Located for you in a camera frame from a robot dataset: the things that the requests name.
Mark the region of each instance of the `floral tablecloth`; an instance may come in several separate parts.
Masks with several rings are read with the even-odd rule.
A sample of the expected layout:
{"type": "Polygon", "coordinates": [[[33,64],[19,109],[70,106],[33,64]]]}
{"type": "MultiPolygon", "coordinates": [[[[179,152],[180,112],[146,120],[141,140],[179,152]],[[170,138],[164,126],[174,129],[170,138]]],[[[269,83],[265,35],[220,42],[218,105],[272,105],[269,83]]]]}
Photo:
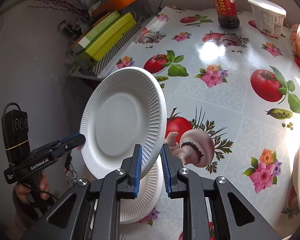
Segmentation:
{"type": "MultiPolygon", "coordinates": [[[[166,7],[113,71],[133,65],[152,73],[167,103],[171,153],[202,177],[227,177],[283,238],[300,223],[291,182],[300,61],[289,28],[276,39],[255,28],[252,13],[239,19],[238,29],[226,30],[214,9],[166,7]]],[[[183,201],[168,199],[163,187],[154,210],[121,225],[121,237],[178,240],[182,219],[183,201]]]]}

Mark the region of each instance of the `triangular cutout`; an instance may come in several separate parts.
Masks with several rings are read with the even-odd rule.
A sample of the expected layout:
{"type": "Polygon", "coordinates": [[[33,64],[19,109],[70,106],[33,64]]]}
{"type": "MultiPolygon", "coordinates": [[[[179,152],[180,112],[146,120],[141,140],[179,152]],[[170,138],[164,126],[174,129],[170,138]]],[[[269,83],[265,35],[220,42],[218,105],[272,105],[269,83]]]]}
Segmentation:
{"type": "Polygon", "coordinates": [[[76,198],[77,196],[75,194],[70,195],[51,217],[49,217],[48,223],[59,228],[66,228],[76,198]]]}
{"type": "Polygon", "coordinates": [[[237,226],[241,227],[254,221],[254,216],[245,207],[245,205],[242,204],[235,194],[232,192],[228,193],[228,198],[237,226]]]}

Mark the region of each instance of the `rubber band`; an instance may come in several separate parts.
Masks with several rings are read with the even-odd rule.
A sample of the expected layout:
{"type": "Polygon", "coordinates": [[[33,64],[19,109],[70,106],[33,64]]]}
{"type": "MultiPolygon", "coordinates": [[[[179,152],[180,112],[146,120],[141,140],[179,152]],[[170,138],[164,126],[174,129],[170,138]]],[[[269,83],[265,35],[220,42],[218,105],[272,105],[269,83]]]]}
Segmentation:
{"type": "Polygon", "coordinates": [[[13,148],[15,148],[15,147],[18,147],[18,146],[20,146],[21,144],[24,144],[24,143],[26,143],[27,141],[29,141],[29,140],[26,140],[26,141],[24,141],[24,142],[22,142],[22,143],[19,143],[18,145],[16,145],[16,146],[13,146],[13,147],[11,147],[11,148],[9,148],[9,149],[5,149],[6,151],[8,151],[8,150],[11,150],[11,149],[13,149],[13,148]]]}

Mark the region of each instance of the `black and white striped pattern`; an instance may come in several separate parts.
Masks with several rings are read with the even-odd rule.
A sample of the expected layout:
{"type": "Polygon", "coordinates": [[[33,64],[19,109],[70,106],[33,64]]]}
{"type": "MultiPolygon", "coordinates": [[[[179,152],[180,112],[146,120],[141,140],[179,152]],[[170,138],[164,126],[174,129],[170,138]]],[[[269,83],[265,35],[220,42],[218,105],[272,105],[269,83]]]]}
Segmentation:
{"type": "Polygon", "coordinates": [[[104,57],[96,64],[92,72],[98,76],[106,67],[110,60],[118,53],[118,51],[141,29],[139,24],[134,25],[128,30],[123,37],[104,55],[104,57]]]}

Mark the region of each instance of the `glass jar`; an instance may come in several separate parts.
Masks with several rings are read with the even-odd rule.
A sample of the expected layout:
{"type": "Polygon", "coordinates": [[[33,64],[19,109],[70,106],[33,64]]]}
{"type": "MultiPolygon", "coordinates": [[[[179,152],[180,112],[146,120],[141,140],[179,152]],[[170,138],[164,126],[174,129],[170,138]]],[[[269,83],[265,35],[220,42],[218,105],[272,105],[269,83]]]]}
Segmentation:
{"type": "Polygon", "coordinates": [[[234,0],[213,0],[218,13],[218,22],[222,28],[236,29],[240,25],[234,0]]]}

